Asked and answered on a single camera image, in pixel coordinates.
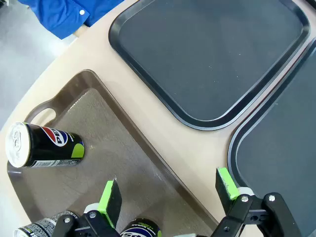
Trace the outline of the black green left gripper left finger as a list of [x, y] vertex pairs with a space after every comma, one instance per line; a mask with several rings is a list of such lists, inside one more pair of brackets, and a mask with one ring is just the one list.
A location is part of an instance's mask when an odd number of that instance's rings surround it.
[[75, 218], [61, 216], [54, 228], [54, 237], [119, 237], [116, 230], [122, 205], [117, 180], [109, 180], [104, 188], [97, 209]]

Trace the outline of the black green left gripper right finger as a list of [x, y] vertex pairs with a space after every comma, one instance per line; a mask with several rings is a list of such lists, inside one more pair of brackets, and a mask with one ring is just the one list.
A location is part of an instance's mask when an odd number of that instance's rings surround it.
[[226, 216], [213, 237], [239, 237], [247, 225], [257, 226], [265, 237], [302, 235], [281, 194], [258, 198], [250, 188], [238, 188], [225, 167], [216, 169], [215, 188]]

